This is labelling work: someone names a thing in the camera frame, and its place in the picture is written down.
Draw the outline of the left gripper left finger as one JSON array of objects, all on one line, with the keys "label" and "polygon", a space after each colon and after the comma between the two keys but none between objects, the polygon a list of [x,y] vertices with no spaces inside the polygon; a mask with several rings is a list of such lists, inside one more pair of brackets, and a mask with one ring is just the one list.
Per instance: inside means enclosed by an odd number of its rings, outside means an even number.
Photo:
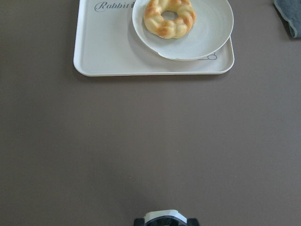
[{"label": "left gripper left finger", "polygon": [[144,218],[136,218],[134,220],[134,226],[145,226]]}]

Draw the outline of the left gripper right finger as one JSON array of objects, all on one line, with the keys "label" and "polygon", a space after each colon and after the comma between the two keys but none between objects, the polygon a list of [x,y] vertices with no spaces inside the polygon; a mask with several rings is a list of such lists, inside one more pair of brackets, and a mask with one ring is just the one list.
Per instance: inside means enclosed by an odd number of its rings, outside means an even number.
[{"label": "left gripper right finger", "polygon": [[199,226],[199,221],[196,218],[188,218],[187,226]]}]

